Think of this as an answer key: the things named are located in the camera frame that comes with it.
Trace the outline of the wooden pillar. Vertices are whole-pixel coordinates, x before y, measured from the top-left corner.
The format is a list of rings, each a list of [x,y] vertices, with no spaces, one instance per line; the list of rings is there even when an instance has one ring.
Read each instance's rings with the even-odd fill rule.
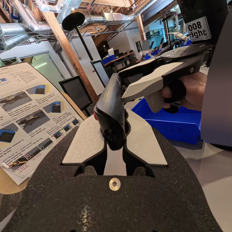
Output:
[[[84,83],[84,86],[94,104],[98,101],[98,96],[92,87],[83,67],[81,66],[76,54],[74,53],[68,39],[66,38],[62,28],[60,27],[55,15],[53,12],[42,12],[43,17],[45,18],[46,22],[48,23],[49,27],[51,28],[52,32],[54,33],[57,41],[59,42],[62,49],[65,51],[65,54],[68,56],[69,60],[71,61],[72,65],[74,66],[75,70],[79,74],[81,80]]]

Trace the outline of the silver air duct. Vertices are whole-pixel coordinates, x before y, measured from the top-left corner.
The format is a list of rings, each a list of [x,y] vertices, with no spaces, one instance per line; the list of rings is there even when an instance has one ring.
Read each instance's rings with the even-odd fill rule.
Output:
[[[64,18],[68,16],[72,8],[77,9],[81,0],[32,0],[32,3],[43,13],[57,13],[57,21],[64,31],[72,31],[62,26]],[[101,25],[118,25],[133,21],[137,16],[143,13],[147,8],[154,4],[156,0],[143,0],[135,6],[128,15],[121,13],[104,12],[103,15],[86,15],[83,22],[79,25],[83,28],[89,24]],[[4,23],[0,25],[0,49],[3,51],[10,50],[21,43],[24,43],[31,36],[47,37],[52,30],[45,22],[39,22],[32,10],[23,4],[20,0],[1,0],[0,4],[8,6],[9,10],[17,13],[18,16],[10,14],[13,19],[12,23]]]

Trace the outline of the black display panel stand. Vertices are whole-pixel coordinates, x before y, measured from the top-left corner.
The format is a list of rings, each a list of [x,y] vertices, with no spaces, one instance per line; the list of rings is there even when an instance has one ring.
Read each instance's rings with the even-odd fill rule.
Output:
[[[106,71],[106,68],[101,59],[91,61],[91,65],[94,68],[94,71],[97,73],[101,83],[103,84],[104,88],[107,86],[109,82],[109,74]]]

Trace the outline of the black pole stand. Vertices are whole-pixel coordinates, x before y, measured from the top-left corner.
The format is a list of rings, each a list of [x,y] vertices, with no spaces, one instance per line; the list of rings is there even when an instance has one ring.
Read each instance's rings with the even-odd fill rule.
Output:
[[[80,30],[78,29],[78,26],[82,25],[85,21],[85,16],[81,12],[74,12],[69,14],[68,16],[65,17],[65,19],[62,21],[62,28],[66,31],[71,31],[71,30],[76,30],[77,34],[79,35],[79,38],[90,58],[91,61],[93,61],[93,57],[87,48],[87,45],[80,33]]]

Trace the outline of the instruction sheet on stand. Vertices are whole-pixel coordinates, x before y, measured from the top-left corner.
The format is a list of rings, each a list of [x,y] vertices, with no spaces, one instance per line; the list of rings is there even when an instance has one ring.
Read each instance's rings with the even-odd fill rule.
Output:
[[[85,119],[27,62],[0,67],[0,194],[24,190],[51,149]]]

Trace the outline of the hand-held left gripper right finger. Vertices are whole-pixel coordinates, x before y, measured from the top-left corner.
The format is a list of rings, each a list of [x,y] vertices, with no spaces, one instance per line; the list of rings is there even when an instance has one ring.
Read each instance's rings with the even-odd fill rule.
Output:
[[[167,167],[158,140],[150,124],[131,111],[125,110],[126,140],[123,146],[123,161],[126,175],[132,176],[137,168],[149,175],[151,167]]]

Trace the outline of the blue storage box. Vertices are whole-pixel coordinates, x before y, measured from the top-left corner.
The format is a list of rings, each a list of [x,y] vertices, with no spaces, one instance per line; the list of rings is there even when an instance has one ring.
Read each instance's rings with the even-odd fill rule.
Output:
[[[109,63],[109,62],[111,62],[111,61],[113,61],[113,60],[115,60],[115,59],[116,59],[116,57],[115,57],[115,55],[113,54],[112,56],[109,56],[109,57],[103,59],[103,60],[102,60],[102,63],[103,63],[103,65],[106,65],[107,63]]]

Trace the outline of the person's right hand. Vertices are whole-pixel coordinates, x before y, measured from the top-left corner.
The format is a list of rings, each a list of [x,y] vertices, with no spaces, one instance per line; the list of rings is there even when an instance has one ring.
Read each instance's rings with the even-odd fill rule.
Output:
[[[182,76],[179,80],[186,88],[186,96],[181,100],[181,106],[190,110],[202,111],[207,75],[199,71]]]

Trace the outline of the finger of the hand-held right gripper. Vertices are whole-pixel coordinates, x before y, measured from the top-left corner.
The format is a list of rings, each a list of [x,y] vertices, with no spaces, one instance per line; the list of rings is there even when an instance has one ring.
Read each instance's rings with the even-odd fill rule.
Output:
[[[176,67],[183,64],[183,62],[174,62],[162,65],[155,69],[151,74],[142,77],[140,80],[131,83],[122,96],[122,102],[127,103],[131,100],[142,96],[148,96],[163,88],[162,76]]]
[[[126,68],[118,73],[118,76],[121,79],[125,79],[127,77],[132,77],[136,75],[140,76],[146,76],[148,74],[151,74],[156,68],[159,67],[160,57],[154,57],[148,60],[145,60],[141,63],[138,63],[136,65],[133,65],[129,68]]]

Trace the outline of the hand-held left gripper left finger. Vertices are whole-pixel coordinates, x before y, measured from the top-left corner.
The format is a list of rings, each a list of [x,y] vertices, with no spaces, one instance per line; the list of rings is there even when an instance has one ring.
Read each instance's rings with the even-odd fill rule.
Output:
[[[93,166],[97,175],[103,175],[107,160],[107,142],[94,115],[83,121],[62,161],[63,165]]]

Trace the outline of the black remote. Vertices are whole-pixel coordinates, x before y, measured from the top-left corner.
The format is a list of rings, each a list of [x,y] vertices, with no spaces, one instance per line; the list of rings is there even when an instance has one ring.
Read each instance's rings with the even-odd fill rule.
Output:
[[[129,132],[122,94],[122,80],[114,73],[94,107],[94,117],[100,125],[100,132],[113,151],[123,147]]]

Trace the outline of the black floor sign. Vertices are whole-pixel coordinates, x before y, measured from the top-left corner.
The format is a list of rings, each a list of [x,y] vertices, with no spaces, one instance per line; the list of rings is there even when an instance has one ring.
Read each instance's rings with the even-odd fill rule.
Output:
[[[86,110],[93,103],[80,76],[59,81],[59,84],[80,110]]]

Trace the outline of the wooden background desk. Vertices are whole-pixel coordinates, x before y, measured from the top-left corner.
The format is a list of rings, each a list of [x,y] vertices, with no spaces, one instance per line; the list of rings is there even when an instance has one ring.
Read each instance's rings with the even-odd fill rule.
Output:
[[[126,54],[124,56],[121,56],[119,58],[116,58],[106,64],[104,64],[105,68],[108,68],[108,67],[116,67],[128,60],[130,60],[133,56],[135,55],[135,51],[129,53],[129,54]]]

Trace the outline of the blue plastic bin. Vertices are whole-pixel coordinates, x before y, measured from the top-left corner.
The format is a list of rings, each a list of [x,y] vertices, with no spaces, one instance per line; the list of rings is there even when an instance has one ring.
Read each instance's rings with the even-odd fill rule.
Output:
[[[170,114],[164,109],[153,113],[145,98],[132,109],[134,113],[156,128],[165,138],[196,145],[201,139],[201,112],[181,106],[178,113]]]

